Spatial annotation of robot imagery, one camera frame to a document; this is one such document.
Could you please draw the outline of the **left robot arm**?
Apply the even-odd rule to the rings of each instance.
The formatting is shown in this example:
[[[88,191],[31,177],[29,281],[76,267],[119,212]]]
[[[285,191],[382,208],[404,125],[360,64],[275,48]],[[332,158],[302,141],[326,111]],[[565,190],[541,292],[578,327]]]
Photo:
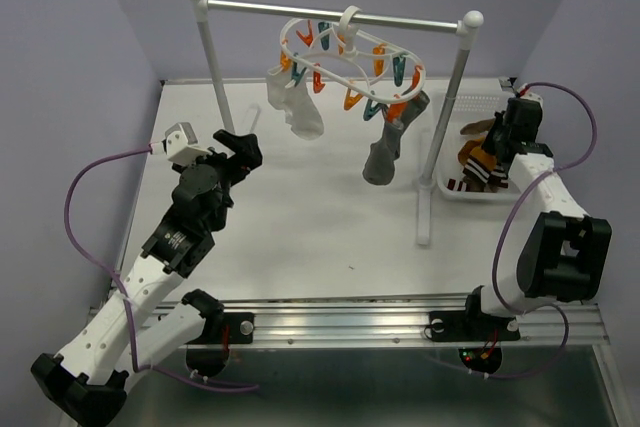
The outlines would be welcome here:
[[[200,289],[185,294],[163,320],[144,325],[213,249],[213,235],[225,228],[234,205],[232,187],[263,163],[255,134],[220,129],[213,138],[224,151],[200,146],[191,125],[179,122],[162,140],[138,149],[163,156],[178,173],[171,205],[127,273],[104,269],[116,290],[94,317],[57,353],[43,353],[31,366],[44,395],[80,426],[108,425],[146,374],[166,372],[166,357],[222,331],[223,304]]]

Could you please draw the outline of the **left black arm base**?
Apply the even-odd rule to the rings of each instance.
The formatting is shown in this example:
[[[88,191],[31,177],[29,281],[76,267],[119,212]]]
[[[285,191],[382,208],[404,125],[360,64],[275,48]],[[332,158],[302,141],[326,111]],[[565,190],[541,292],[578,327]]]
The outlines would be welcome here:
[[[204,321],[187,345],[247,345],[253,343],[255,314],[227,311],[224,304],[201,289],[186,293],[180,303],[193,307]]]

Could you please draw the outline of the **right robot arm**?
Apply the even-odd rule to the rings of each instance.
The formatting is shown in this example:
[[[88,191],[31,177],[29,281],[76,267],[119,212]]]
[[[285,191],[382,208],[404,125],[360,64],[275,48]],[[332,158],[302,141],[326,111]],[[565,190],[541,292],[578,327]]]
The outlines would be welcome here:
[[[600,286],[612,227],[569,193],[550,148],[536,140],[542,117],[539,101],[515,96],[481,145],[520,196],[499,235],[489,284],[460,313],[472,337],[552,302],[591,300]]]

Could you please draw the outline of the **mustard yellow sock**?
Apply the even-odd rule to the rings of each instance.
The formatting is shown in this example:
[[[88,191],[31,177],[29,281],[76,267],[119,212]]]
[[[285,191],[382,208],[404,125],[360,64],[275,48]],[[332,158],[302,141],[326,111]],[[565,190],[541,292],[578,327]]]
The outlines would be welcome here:
[[[465,142],[465,144],[460,148],[460,150],[459,150],[459,152],[457,154],[458,162],[462,166],[464,166],[467,163],[471,152],[476,147],[481,147],[482,144],[484,143],[484,140],[485,140],[485,136],[467,140]]]

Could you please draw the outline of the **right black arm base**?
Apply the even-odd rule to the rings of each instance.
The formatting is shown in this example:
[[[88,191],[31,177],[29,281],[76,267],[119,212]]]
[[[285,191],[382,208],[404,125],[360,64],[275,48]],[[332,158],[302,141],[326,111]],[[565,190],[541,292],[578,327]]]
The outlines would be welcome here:
[[[466,310],[432,310],[427,313],[426,336],[434,342],[472,343],[493,341],[518,341],[518,328],[509,330],[509,318],[484,313],[468,313]]]

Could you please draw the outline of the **grey sock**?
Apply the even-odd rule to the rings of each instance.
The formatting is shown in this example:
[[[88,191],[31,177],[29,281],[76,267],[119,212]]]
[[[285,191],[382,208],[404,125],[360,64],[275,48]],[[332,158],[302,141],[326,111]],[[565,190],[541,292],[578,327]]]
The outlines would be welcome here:
[[[387,147],[393,154],[393,159],[397,160],[401,154],[401,139],[407,132],[410,125],[427,109],[430,98],[426,92],[411,99],[400,116],[393,121],[386,121],[384,126],[384,138]]]
[[[388,185],[395,175],[395,161],[399,158],[403,126],[385,121],[379,140],[370,145],[362,176],[374,186]]]

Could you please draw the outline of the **white clip hanger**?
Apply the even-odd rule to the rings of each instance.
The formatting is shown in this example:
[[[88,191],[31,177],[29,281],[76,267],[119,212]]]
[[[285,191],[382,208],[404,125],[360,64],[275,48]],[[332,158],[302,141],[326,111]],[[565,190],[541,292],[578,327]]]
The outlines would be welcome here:
[[[288,20],[279,33],[279,64],[296,87],[312,95],[334,82],[344,88],[342,108],[363,106],[363,119],[396,120],[426,81],[426,67],[413,52],[361,30],[360,9],[347,8],[337,21]]]

